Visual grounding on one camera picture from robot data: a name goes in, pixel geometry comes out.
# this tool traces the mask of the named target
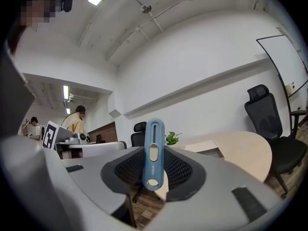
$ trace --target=whiteboard frame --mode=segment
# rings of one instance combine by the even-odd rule
[[[259,40],[262,40],[262,39],[266,39],[266,38],[269,39],[269,38],[275,38],[275,37],[281,37],[281,36],[286,36],[286,37],[288,38],[287,35],[282,34],[282,35],[270,36],[270,37],[265,37],[265,38],[258,38],[258,39],[256,39],[256,41],[257,41],[258,44],[262,47],[262,49],[265,51],[265,53],[269,56],[271,62],[274,64],[274,66],[275,66],[275,68],[276,68],[276,70],[277,70],[277,72],[278,72],[278,77],[279,77],[279,80],[280,80],[280,82],[281,82],[281,84],[282,84],[282,88],[283,88],[283,91],[284,91],[284,94],[285,94],[285,98],[286,98],[287,104],[288,104],[289,118],[290,118],[290,136],[292,137],[293,129],[292,129],[292,116],[290,115],[290,113],[291,113],[291,106],[290,106],[289,98],[292,97],[295,93],[297,93],[297,92],[308,82],[308,79],[305,81],[305,83],[304,83],[300,88],[298,88],[295,92],[293,92],[290,96],[288,96],[287,90],[286,90],[286,88],[285,88],[285,84],[284,84],[284,82],[283,82],[283,79],[282,79],[282,77],[281,77],[281,75],[280,75],[280,72],[279,72],[279,70],[278,70],[276,64],[274,63],[273,59],[272,59],[271,56],[268,54],[268,52],[266,51],[266,49],[265,49],[265,48],[262,46],[262,44],[259,42]],[[298,56],[299,56],[299,58],[302,60],[302,62],[303,62],[303,64],[304,64],[304,67],[305,67],[305,70],[306,70],[306,72],[308,73],[307,67],[306,67],[306,65],[305,65],[305,63],[304,63],[304,61],[303,61],[303,59],[300,57],[299,54],[298,54]]]

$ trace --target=yellow shirt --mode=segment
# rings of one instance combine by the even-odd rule
[[[83,122],[76,113],[71,114],[68,118],[66,118],[64,121],[64,124],[65,124],[64,127],[66,129],[74,133],[84,133],[85,132],[83,129]]]

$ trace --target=light wood tabletop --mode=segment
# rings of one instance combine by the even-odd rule
[[[193,150],[193,144],[198,147],[200,146],[199,143],[209,140],[214,140],[218,144],[225,161],[239,166],[259,181],[264,182],[270,171],[271,149],[269,143],[255,133],[234,131],[207,134],[179,141],[173,147]],[[164,184],[155,191],[155,194],[165,201],[168,191],[168,178],[166,172],[164,172]]]

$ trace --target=wooden floor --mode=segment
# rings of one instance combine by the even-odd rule
[[[308,131],[299,130],[297,132],[296,138],[308,145]],[[291,175],[282,175],[282,178],[289,189],[287,198],[292,197],[296,193],[296,190],[298,189],[302,179],[304,178],[307,168],[308,153],[305,155],[302,161],[302,165],[300,167],[295,167]],[[274,177],[269,176],[264,183],[269,185],[279,196],[284,193],[282,187]],[[130,196],[133,197],[137,190],[138,187],[132,188]],[[138,197],[137,202],[135,204],[132,203],[137,229],[142,230],[144,227],[146,227],[147,224],[164,207],[164,204],[165,203],[161,199],[159,199],[154,192],[150,192],[144,188],[140,196]]]

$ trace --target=blue box cutter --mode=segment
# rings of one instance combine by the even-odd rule
[[[149,191],[156,191],[164,183],[165,125],[160,119],[151,119],[145,129],[145,163],[142,182]]]

